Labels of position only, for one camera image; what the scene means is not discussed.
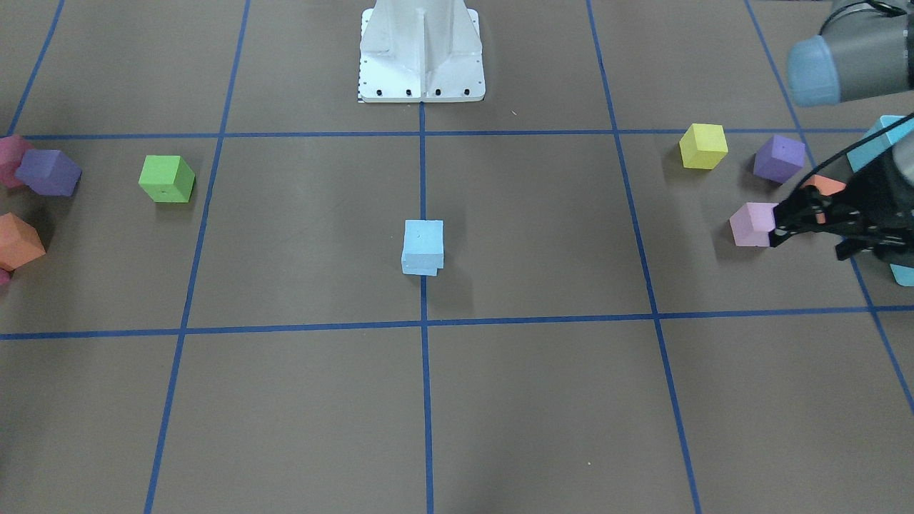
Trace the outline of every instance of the black cable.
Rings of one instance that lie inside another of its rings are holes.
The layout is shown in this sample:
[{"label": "black cable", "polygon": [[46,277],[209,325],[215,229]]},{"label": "black cable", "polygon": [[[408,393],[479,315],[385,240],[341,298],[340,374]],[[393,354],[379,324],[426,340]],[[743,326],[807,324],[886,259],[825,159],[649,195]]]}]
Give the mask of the black cable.
[{"label": "black cable", "polygon": [[822,169],[825,168],[826,166],[831,165],[834,161],[836,161],[836,160],[840,159],[841,157],[843,157],[843,156],[845,156],[845,155],[847,155],[847,154],[853,152],[854,150],[856,150],[856,149],[859,148],[860,146],[863,146],[863,145],[869,143],[870,141],[873,141],[874,139],[876,139],[876,138],[879,137],[880,135],[885,134],[886,132],[888,132],[888,131],[890,131],[890,130],[893,130],[893,129],[897,128],[897,127],[900,127],[902,124],[904,124],[904,123],[906,123],[906,122],[909,122],[909,121],[911,121],[911,120],[914,120],[914,112],[912,112],[911,114],[908,114],[908,115],[905,116],[904,118],[901,118],[900,120],[894,122],[893,124],[889,125],[888,127],[884,128],[884,129],[880,129],[880,130],[878,130],[878,131],[876,131],[876,132],[874,132],[874,133],[868,135],[867,137],[861,139],[860,141],[857,141],[857,142],[854,143],[853,145],[848,146],[847,148],[845,148],[844,150],[838,152],[837,154],[832,155],[831,157],[828,157],[828,158],[825,159],[819,166],[814,167],[814,168],[813,168],[813,171],[807,173],[805,177],[803,177],[802,179],[800,179],[800,182],[797,182],[797,185],[794,186],[794,187],[793,187],[793,191],[791,191],[791,195],[792,195],[793,193],[796,193],[797,191],[799,191],[800,188],[803,186],[803,184],[805,184],[806,181],[810,179],[810,177],[812,177],[812,176],[815,175],[816,173],[819,173],[820,171],[822,171]]},{"label": "black cable", "polygon": [[844,5],[828,15],[825,21],[822,23],[822,26],[819,28],[819,36],[822,35],[825,28],[828,27],[828,24],[832,23],[835,18],[844,13],[847,9],[851,7],[856,7],[857,5],[869,5],[874,10],[886,15],[886,17],[895,17],[895,16],[904,16],[908,11],[902,9],[901,7],[895,7],[894,5],[886,4],[885,2],[880,2],[879,0],[862,0],[860,2],[854,2],[852,4]]}]

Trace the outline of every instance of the orange cube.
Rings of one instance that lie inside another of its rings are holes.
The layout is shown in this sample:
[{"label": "orange cube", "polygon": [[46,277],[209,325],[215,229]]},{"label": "orange cube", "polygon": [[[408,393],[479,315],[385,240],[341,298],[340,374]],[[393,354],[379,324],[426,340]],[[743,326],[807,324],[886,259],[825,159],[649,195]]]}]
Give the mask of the orange cube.
[{"label": "orange cube", "polygon": [[819,192],[827,197],[832,196],[834,193],[837,193],[845,188],[847,184],[840,182],[833,178],[823,177],[821,175],[813,175],[809,177],[809,180],[806,181],[804,186],[815,186],[816,189],[819,189]]},{"label": "orange cube", "polygon": [[45,254],[38,232],[12,212],[0,216],[0,269],[11,272]]}]

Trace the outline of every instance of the block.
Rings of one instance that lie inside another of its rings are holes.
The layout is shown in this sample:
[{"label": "block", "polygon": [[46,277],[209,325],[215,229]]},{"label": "block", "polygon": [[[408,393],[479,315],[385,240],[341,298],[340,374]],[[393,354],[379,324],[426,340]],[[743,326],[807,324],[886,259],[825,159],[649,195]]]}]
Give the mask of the block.
[{"label": "block", "polygon": [[685,167],[714,169],[727,151],[727,138],[721,125],[692,123],[679,140],[679,152]]},{"label": "block", "polygon": [[0,138],[0,182],[4,186],[12,188],[25,185],[16,178],[16,170],[22,164],[26,150],[33,148],[21,135]]},{"label": "block", "polygon": [[733,241],[737,246],[768,247],[768,232],[774,230],[776,203],[749,202],[730,217]]},{"label": "block", "polygon": [[158,203],[187,203],[197,176],[180,155],[147,155],[140,187]]},{"label": "block", "polygon": [[27,150],[16,178],[46,197],[71,197],[82,170],[60,150]]},{"label": "block", "polygon": [[404,274],[437,276],[444,267],[444,222],[406,220],[400,263]]},{"label": "block", "polygon": [[823,177],[821,175],[813,175],[803,185],[815,186],[817,189],[819,189],[820,193],[826,195],[827,197],[832,196],[834,193],[843,191],[847,186],[847,184],[844,182],[829,177]]},{"label": "block", "polygon": [[[873,127],[866,131],[866,134],[864,134],[864,136],[860,139],[863,139],[871,134],[875,134],[876,131],[888,127],[903,117],[904,116],[894,116],[889,114],[879,116],[879,119],[876,121]],[[879,154],[882,154],[888,150],[890,146],[900,141],[902,137],[908,135],[908,133],[912,130],[914,130],[914,120],[905,122],[901,126],[880,135],[873,141],[870,141],[869,143],[859,148],[851,150],[847,154],[847,160],[851,163],[851,169],[853,169],[855,173],[860,171],[863,166],[866,166],[866,164],[869,163],[869,161],[872,161],[878,157]]]},{"label": "block", "polygon": [[898,285],[914,287],[914,268],[899,266],[897,264],[890,264],[889,267],[892,268],[892,274],[895,275],[895,282],[897,282]]},{"label": "block", "polygon": [[45,254],[38,232],[13,213],[0,216],[0,269],[11,272]]},{"label": "block", "polygon": [[755,154],[752,173],[783,184],[806,166],[806,145],[782,135],[773,135]]}]

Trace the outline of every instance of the blue joint cap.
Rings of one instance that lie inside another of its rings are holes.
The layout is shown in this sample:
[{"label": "blue joint cap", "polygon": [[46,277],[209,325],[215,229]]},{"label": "blue joint cap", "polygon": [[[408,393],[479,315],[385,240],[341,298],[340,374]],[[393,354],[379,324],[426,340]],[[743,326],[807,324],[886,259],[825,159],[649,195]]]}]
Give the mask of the blue joint cap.
[{"label": "blue joint cap", "polygon": [[832,50],[822,36],[800,41],[787,57],[787,81],[793,103],[801,107],[835,105],[841,101],[841,83]]}]

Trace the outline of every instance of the light blue cube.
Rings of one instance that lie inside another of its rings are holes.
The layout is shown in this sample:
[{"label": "light blue cube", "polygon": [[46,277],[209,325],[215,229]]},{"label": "light blue cube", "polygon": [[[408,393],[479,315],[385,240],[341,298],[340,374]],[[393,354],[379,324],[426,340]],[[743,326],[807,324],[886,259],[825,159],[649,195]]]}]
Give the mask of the light blue cube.
[{"label": "light blue cube", "polygon": [[444,221],[406,220],[400,263],[404,274],[438,276],[444,267]]},{"label": "light blue cube", "polygon": [[908,268],[906,266],[899,266],[897,264],[890,264],[892,268],[892,274],[895,275],[895,282],[898,285],[905,285],[907,287],[914,286],[914,268]]},{"label": "light blue cube", "polygon": [[[879,116],[879,119],[876,121],[876,124],[873,125],[873,128],[866,131],[866,134],[864,134],[863,137],[874,134],[876,131],[888,127],[903,117],[904,116],[892,116],[888,114]],[[914,130],[914,120],[903,123],[901,126],[880,135],[873,141],[870,141],[859,148],[855,148],[847,154],[847,160],[851,163],[851,169],[854,170],[854,173],[860,171],[863,166],[866,166],[870,161],[878,157],[879,154],[888,150],[890,146],[900,141],[902,137],[908,135],[912,130]]]}]

